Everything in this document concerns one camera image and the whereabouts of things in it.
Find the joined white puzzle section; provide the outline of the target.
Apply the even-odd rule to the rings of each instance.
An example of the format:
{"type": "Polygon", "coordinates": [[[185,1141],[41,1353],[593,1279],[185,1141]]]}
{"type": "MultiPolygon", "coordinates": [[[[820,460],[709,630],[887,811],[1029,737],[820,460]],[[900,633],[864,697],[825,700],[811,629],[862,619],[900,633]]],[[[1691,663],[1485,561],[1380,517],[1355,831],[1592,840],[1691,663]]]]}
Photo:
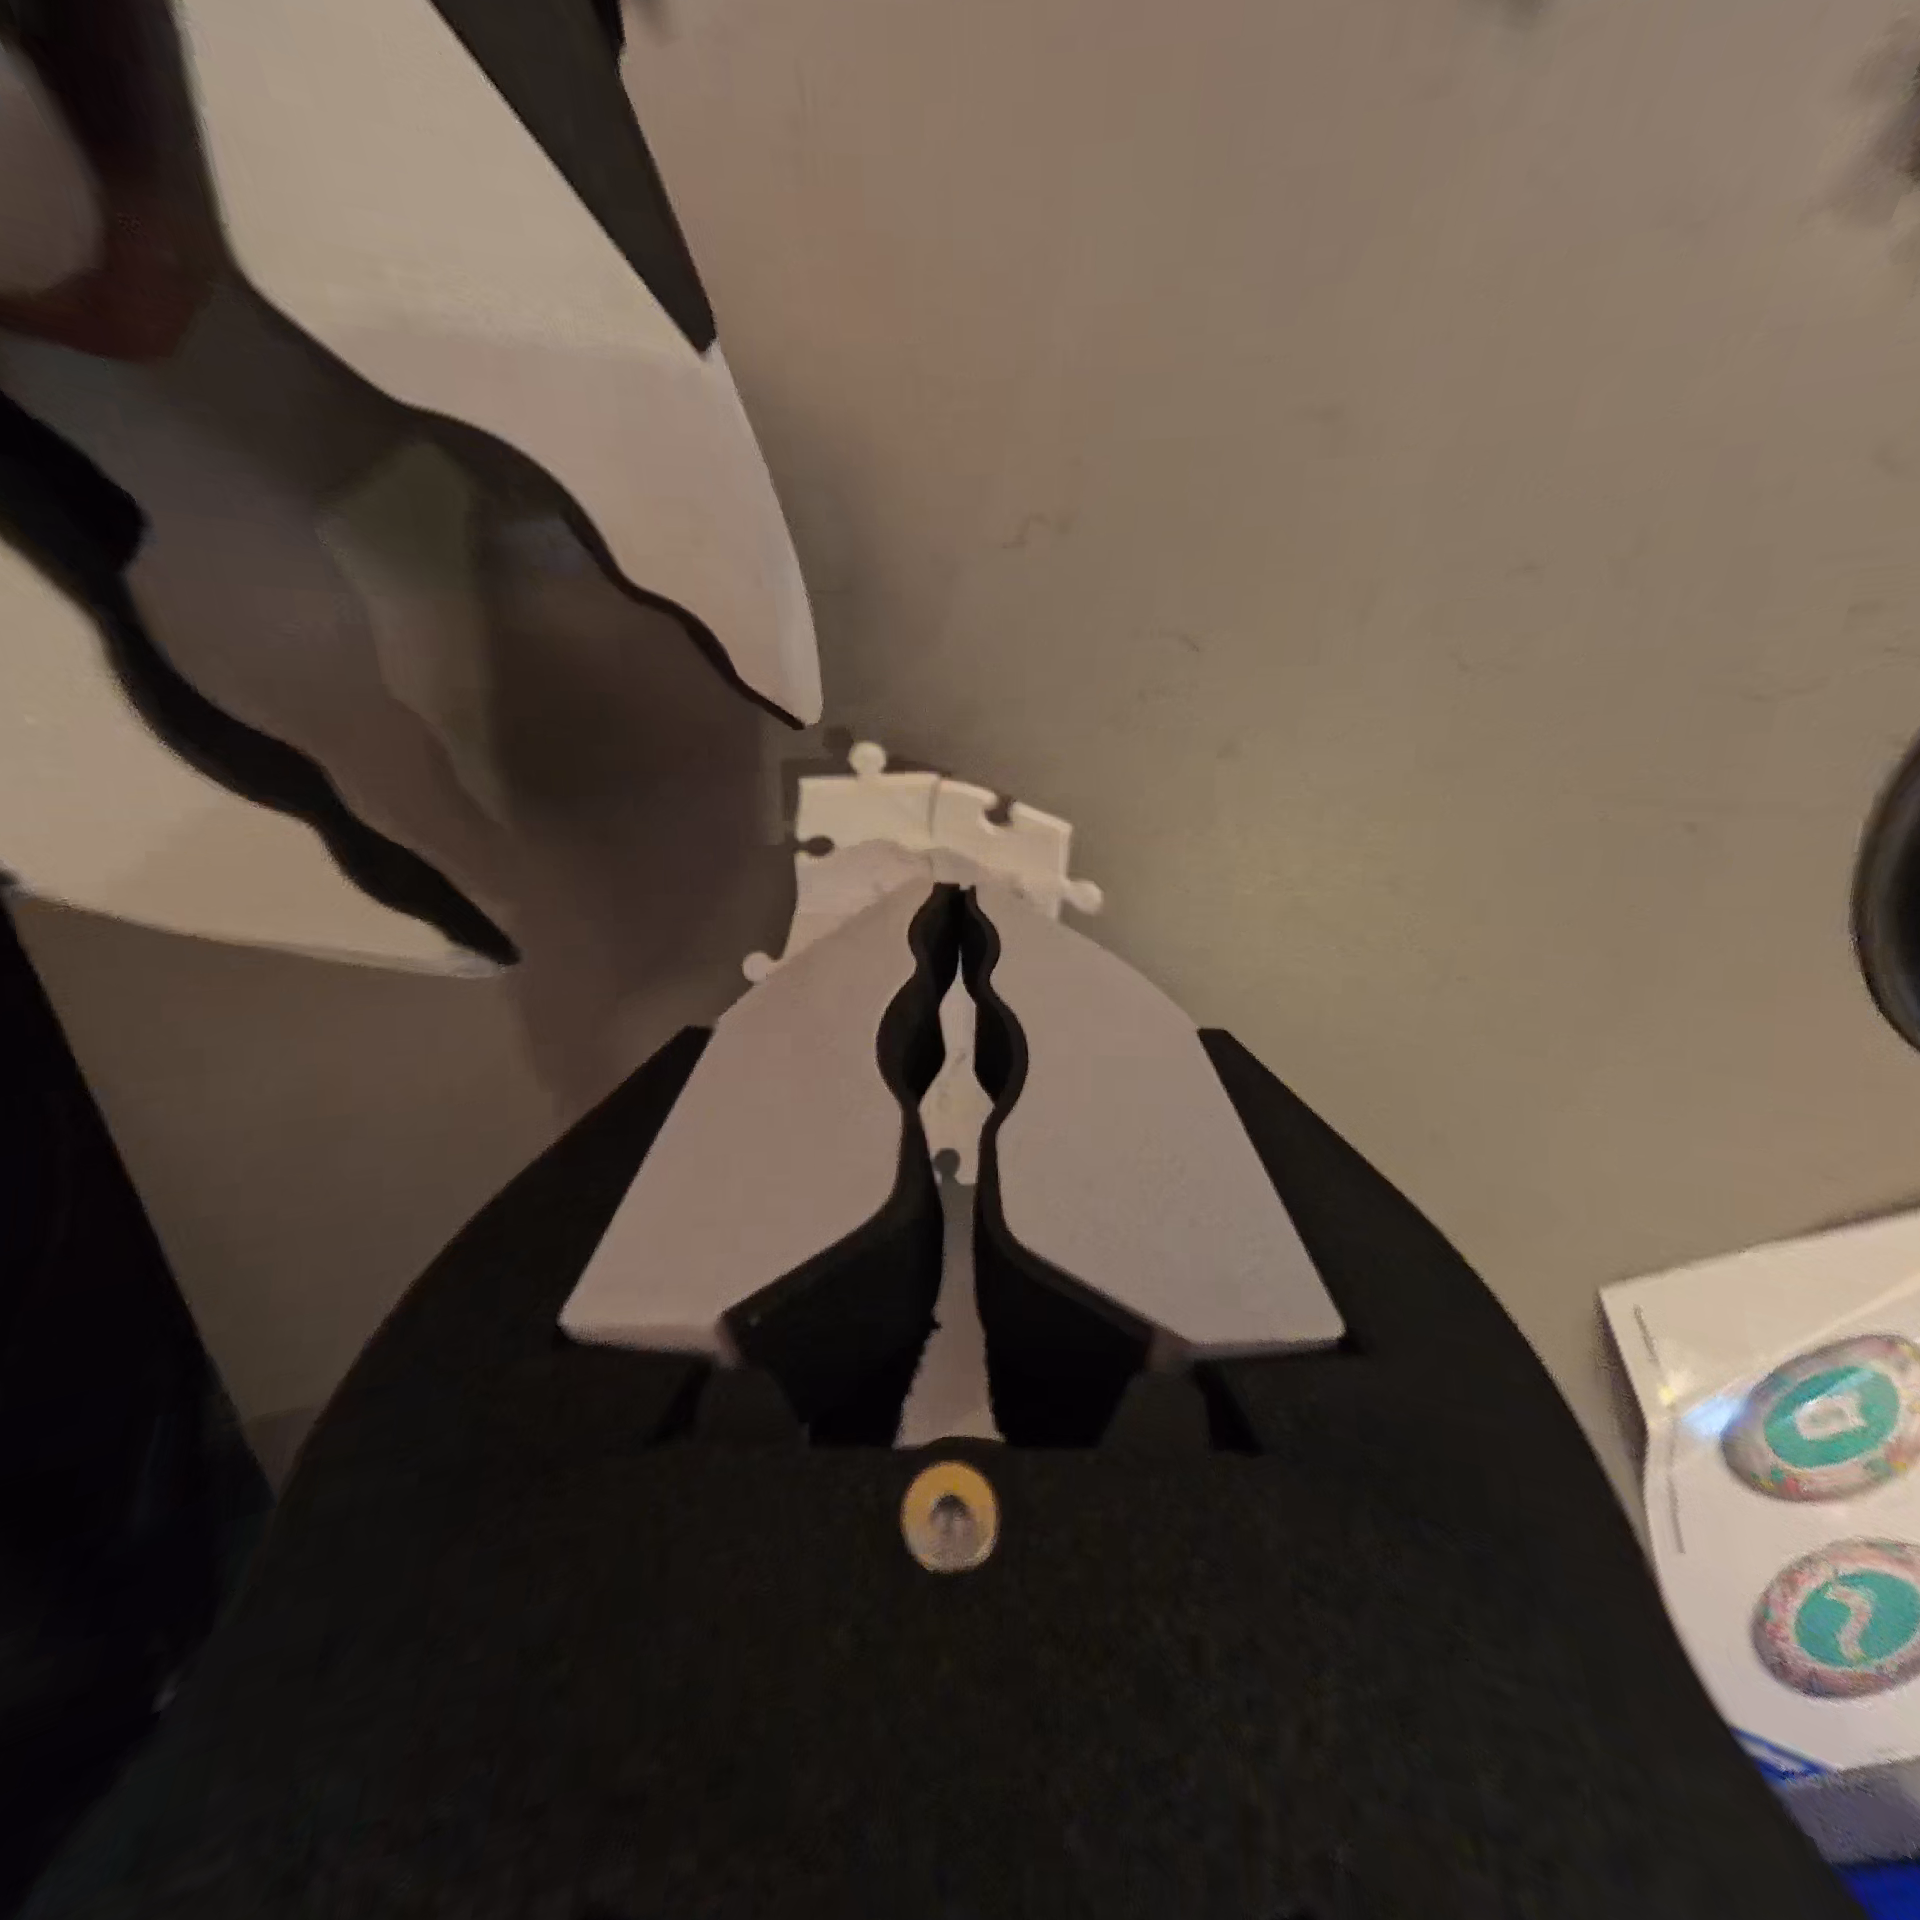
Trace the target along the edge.
{"type": "Polygon", "coordinates": [[[905,926],[927,886],[983,884],[983,903],[1015,897],[1004,933],[1096,911],[1102,894],[1068,873],[1071,828],[1021,801],[993,823],[989,789],[885,768],[860,742],[851,774],[799,781],[799,901],[784,953],[750,972],[755,991],[711,1036],[699,1081],[747,1164],[825,1180],[827,1205],[852,1219],[891,1182],[900,1112],[878,1063],[878,1021],[915,973],[905,926]]]}

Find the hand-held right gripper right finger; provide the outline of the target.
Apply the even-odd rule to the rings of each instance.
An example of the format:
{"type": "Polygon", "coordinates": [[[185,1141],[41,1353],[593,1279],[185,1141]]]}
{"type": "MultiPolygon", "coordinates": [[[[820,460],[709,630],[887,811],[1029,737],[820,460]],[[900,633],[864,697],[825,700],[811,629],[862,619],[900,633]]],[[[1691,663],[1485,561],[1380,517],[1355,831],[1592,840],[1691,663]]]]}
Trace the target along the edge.
{"type": "Polygon", "coordinates": [[[1334,1351],[1341,1310],[1180,1004],[1009,886],[966,889],[957,928],[999,1436],[1094,1449],[1144,1376],[1334,1351]]]}

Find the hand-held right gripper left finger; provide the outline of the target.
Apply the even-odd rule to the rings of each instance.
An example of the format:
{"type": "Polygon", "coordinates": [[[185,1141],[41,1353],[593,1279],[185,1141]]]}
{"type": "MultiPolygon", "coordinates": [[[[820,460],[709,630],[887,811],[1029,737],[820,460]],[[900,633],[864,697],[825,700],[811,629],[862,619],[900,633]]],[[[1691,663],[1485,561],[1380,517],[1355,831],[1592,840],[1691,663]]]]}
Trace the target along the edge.
{"type": "Polygon", "coordinates": [[[960,918],[957,886],[910,881],[717,1019],[565,1337],[768,1376],[816,1441],[894,1441],[944,1279],[920,1102],[960,918]]]}

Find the black round desk grommet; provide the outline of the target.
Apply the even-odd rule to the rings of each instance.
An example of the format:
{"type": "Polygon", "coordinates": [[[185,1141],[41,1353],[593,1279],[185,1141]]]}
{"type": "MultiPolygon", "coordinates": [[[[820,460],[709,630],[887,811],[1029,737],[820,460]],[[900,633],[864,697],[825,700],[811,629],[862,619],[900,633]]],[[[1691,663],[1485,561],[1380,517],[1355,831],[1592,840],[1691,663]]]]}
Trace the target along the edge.
{"type": "Polygon", "coordinates": [[[1918,756],[1896,768],[1862,829],[1852,933],[1862,985],[1886,1024],[1918,1049],[1918,756]]]}

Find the white printed instruction sheet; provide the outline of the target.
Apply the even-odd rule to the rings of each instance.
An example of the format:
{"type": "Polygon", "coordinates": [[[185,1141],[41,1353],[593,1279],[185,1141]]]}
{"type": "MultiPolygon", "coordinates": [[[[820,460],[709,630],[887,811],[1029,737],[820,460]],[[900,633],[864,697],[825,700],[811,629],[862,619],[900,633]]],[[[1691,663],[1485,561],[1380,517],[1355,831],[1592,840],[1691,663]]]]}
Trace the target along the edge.
{"type": "Polygon", "coordinates": [[[1838,1864],[1918,1849],[1918,1213],[1611,1284],[1668,1620],[1838,1864]]]}

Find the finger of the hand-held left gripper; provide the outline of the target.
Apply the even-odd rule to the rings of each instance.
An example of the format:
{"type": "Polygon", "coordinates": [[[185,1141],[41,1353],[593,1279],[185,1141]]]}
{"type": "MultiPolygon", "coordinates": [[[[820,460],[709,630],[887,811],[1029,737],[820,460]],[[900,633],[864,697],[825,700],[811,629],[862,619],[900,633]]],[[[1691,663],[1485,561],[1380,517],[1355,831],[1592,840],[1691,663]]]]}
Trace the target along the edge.
{"type": "Polygon", "coordinates": [[[133,495],[5,397],[5,884],[212,944],[509,968],[509,933],[160,649],[133,495]]]}
{"type": "Polygon", "coordinates": [[[808,593],[723,345],[688,345],[436,4],[177,4],[175,31],[249,285],[540,469],[619,584],[816,721],[808,593]]]}

